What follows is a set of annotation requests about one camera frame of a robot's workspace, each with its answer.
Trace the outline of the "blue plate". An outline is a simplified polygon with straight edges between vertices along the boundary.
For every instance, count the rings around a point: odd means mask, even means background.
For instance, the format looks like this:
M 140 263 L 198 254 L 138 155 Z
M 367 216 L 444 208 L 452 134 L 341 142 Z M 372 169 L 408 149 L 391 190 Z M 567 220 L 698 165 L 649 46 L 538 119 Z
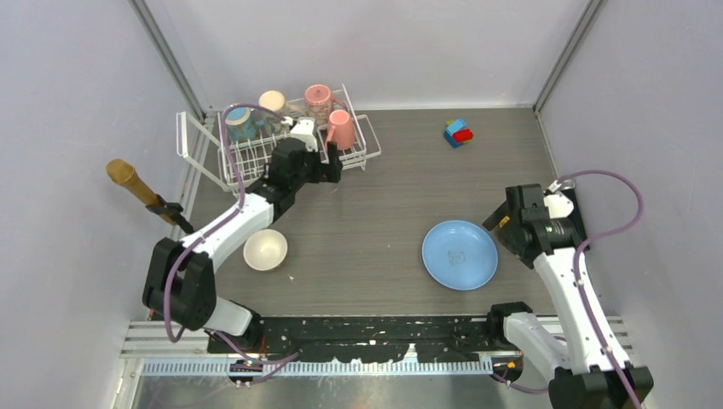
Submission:
M 448 220 L 429 230 L 421 244 L 427 273 L 455 291 L 474 291 L 490 282 L 499 265 L 492 236 L 478 225 Z

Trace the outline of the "cream floral bowl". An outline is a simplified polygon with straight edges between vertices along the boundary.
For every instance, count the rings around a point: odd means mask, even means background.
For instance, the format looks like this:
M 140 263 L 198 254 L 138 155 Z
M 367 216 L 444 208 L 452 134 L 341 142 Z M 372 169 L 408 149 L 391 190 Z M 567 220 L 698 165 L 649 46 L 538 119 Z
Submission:
M 245 242 L 243 257 L 249 268 L 268 272 L 284 262 L 287 252 L 286 237 L 274 229 L 264 229 L 254 233 Z

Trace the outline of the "gold microphone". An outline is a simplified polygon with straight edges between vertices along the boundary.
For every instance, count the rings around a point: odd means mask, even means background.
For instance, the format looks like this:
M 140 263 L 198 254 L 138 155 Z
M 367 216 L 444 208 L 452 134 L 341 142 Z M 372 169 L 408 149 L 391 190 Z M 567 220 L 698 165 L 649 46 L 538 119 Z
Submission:
M 183 207 L 179 203 L 167 202 L 163 199 L 141 179 L 135 168 L 128 162 L 115 158 L 107 163 L 106 172 L 115 184 L 133 194 L 151 213 L 170 225 L 178 226 L 184 233 L 195 231 L 182 214 Z

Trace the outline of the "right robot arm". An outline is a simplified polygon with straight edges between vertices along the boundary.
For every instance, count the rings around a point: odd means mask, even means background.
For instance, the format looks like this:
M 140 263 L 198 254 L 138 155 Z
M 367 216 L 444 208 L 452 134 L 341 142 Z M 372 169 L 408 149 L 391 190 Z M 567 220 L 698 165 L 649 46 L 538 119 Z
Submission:
M 558 190 L 506 188 L 505 201 L 483 227 L 539 274 L 563 334 L 555 337 L 525 302 L 506 302 L 490 308 L 487 339 L 497 349 L 523 352 L 545 378 L 554 408 L 640 408 L 653 376 L 632 362 L 594 295 L 574 211 L 574 200 Z

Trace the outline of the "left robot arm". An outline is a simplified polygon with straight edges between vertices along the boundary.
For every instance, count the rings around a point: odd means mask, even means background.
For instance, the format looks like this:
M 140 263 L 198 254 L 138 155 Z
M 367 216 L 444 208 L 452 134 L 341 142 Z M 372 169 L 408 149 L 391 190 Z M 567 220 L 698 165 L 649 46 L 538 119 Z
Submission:
M 242 353 L 261 342 L 254 313 L 217 295 L 215 273 L 253 234 L 270 227 L 294 204 L 307 183 L 337 183 L 343 164 L 335 142 L 326 144 L 328 161 L 296 138 L 280 141 L 263 175 L 240 191 L 233 204 L 209 225 L 180 239 L 162 239 L 153 248 L 142 303 L 191 331 L 228 335 Z

